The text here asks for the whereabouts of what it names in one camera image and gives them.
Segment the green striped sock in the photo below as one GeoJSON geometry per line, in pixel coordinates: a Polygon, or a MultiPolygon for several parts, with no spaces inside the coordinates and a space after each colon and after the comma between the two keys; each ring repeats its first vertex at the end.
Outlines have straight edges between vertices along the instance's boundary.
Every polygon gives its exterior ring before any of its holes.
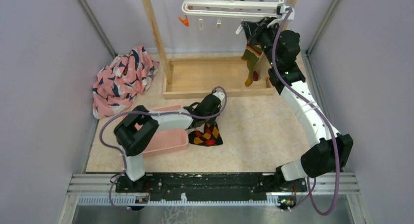
{"type": "Polygon", "coordinates": [[[259,73],[256,70],[256,64],[262,55],[262,49],[259,45],[246,45],[245,51],[241,57],[247,63],[248,77],[245,81],[245,87],[249,87],[254,81],[259,80],[259,73]]]}

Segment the argyle patterned sock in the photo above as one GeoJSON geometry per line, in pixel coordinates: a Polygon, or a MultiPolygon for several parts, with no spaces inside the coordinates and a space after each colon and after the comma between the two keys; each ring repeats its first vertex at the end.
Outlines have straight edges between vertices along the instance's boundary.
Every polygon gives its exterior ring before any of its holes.
{"type": "Polygon", "coordinates": [[[218,124],[205,123],[203,131],[194,130],[188,133],[188,141],[190,144],[199,146],[219,146],[223,144],[223,139],[220,135],[218,124]]]}

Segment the wooden hanger stand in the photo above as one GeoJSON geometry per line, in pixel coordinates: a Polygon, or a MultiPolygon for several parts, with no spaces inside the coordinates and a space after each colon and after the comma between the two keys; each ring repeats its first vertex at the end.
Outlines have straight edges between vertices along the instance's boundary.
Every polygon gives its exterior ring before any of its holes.
{"type": "MultiPolygon", "coordinates": [[[[261,96],[272,94],[274,87],[269,79],[254,81],[245,87],[248,77],[247,63],[242,55],[204,54],[195,58],[168,58],[163,45],[151,0],[141,0],[151,26],[153,37],[165,72],[163,95],[166,99],[198,98],[206,94],[215,85],[222,85],[231,97],[261,96]]],[[[296,0],[285,0],[294,6],[296,0]]],[[[203,29],[203,20],[198,19],[199,29],[203,29]]],[[[286,20],[279,23],[282,30],[287,30],[286,20]]]]}

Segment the beige purple sock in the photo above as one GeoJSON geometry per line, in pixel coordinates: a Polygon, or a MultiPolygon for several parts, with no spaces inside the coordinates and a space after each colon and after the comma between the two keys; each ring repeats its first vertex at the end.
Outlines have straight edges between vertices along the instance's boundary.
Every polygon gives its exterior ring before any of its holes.
{"type": "Polygon", "coordinates": [[[258,61],[253,67],[253,81],[265,80],[269,74],[268,70],[271,68],[271,64],[266,57],[265,53],[262,53],[258,61]]]}

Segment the white plastic clip hanger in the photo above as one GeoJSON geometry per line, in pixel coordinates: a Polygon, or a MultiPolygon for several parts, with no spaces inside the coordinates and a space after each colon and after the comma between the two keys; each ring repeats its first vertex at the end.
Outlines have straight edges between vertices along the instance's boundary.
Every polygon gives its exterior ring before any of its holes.
{"type": "Polygon", "coordinates": [[[217,18],[220,25],[223,18],[260,20],[271,17],[283,3],[285,0],[183,0],[181,10],[187,17],[217,18]]]}

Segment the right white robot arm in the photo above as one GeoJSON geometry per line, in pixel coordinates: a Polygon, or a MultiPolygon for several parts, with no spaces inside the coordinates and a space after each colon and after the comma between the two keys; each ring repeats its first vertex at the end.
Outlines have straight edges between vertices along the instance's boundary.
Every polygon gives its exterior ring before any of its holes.
{"type": "Polygon", "coordinates": [[[300,35],[282,30],[279,24],[271,25],[271,21],[269,17],[258,22],[243,21],[241,27],[247,44],[258,45],[272,66],[268,70],[270,82],[294,110],[310,145],[299,159],[276,169],[275,185],[287,191],[297,179],[317,178],[329,172],[335,172],[335,181],[339,182],[340,170],[349,158],[353,139],[349,134],[341,134],[330,123],[313,98],[296,63],[300,35]]]}

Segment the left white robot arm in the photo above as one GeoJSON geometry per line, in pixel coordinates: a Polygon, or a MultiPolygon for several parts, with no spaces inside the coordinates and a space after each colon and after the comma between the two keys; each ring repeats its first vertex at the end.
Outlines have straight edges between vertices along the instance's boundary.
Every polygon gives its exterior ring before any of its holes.
{"type": "Polygon", "coordinates": [[[124,153],[128,187],[135,192],[145,188],[143,151],[156,133],[197,128],[214,120],[219,115],[222,102],[226,101],[227,97],[224,92],[213,91],[200,103],[185,106],[176,111],[153,111],[139,105],[128,114],[114,128],[117,143],[124,153]]]}

